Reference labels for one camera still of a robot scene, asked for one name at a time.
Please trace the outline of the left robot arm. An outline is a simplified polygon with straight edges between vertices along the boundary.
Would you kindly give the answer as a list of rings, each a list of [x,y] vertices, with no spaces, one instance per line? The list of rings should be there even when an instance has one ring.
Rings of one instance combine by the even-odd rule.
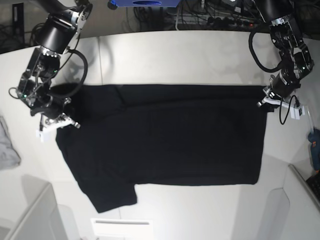
[[[255,0],[263,23],[254,28],[248,39],[250,53],[258,67],[266,73],[278,73],[270,78],[269,86],[263,89],[265,97],[257,103],[279,105],[301,87],[301,80],[310,74],[314,61],[303,40],[303,33],[294,16],[294,8],[288,0]],[[273,45],[278,49],[281,61],[274,68],[263,66],[253,47],[257,32],[268,27]]]

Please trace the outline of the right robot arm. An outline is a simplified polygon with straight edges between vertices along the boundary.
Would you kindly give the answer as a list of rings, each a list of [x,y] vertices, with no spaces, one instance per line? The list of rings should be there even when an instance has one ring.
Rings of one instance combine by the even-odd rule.
[[[15,92],[16,99],[30,109],[31,116],[40,114],[38,133],[42,135],[68,125],[80,127],[72,118],[71,97],[83,86],[89,65],[86,57],[70,46],[79,39],[93,5],[88,0],[77,0],[73,7],[58,0],[40,0],[38,3],[48,12],[48,17],[36,37],[39,46],[34,49]],[[56,93],[51,89],[52,79],[61,70],[61,55],[67,53],[77,55],[83,61],[83,75],[69,92]]]

